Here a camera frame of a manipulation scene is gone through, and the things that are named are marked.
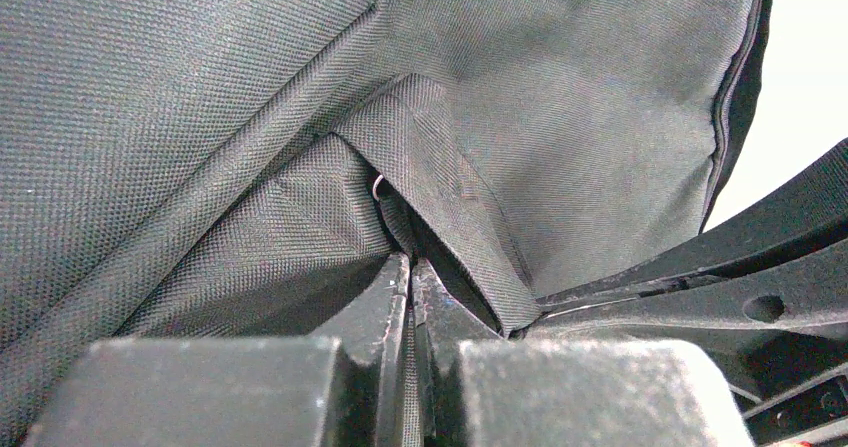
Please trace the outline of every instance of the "white wall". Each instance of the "white wall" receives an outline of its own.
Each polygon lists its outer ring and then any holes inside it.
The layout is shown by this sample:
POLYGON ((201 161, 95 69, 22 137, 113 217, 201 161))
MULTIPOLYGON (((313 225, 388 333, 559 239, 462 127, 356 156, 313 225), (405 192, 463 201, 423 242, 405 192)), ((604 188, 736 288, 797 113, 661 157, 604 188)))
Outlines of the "white wall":
POLYGON ((848 138, 848 0, 774 0, 763 90, 710 229, 848 138))

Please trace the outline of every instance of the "white background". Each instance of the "white background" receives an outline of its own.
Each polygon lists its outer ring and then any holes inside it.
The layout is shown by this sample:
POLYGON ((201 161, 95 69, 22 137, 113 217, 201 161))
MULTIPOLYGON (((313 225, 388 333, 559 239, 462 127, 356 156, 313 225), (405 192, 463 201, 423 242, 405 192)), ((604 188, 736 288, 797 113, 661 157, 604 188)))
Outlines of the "white background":
POLYGON ((774 0, 763 90, 707 229, 848 138, 848 0, 774 0))

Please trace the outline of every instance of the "metal ring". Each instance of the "metal ring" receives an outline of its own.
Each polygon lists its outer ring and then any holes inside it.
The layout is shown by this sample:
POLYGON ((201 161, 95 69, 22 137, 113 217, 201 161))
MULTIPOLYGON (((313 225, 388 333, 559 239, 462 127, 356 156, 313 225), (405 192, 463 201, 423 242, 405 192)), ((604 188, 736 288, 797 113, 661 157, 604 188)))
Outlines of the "metal ring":
POLYGON ((380 196, 377 195, 377 186, 380 185, 380 182, 382 182, 383 179, 385 179, 385 177, 383 177, 383 174, 378 175, 377 179, 374 180, 374 185, 371 186, 371 197, 374 197, 374 200, 376 200, 377 202, 380 201, 380 196))

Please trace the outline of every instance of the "screw hole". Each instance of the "screw hole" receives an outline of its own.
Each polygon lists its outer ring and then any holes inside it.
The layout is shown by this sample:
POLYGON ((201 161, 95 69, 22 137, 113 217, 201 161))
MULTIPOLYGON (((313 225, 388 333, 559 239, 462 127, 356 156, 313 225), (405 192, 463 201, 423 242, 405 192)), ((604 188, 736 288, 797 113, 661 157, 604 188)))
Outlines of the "screw hole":
POLYGON ((742 312, 745 317, 759 322, 772 324, 783 315, 786 306, 778 295, 764 295, 745 302, 742 312))

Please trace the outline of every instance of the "round hole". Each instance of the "round hole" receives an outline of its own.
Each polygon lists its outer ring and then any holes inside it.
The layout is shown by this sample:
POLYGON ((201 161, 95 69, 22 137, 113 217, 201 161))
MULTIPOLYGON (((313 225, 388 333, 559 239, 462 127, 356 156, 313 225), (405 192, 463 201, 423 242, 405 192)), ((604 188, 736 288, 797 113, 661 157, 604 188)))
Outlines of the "round hole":
POLYGON ((742 308, 742 312, 749 319, 769 324, 777 321, 785 310, 783 301, 777 295, 764 295, 751 299, 742 308))

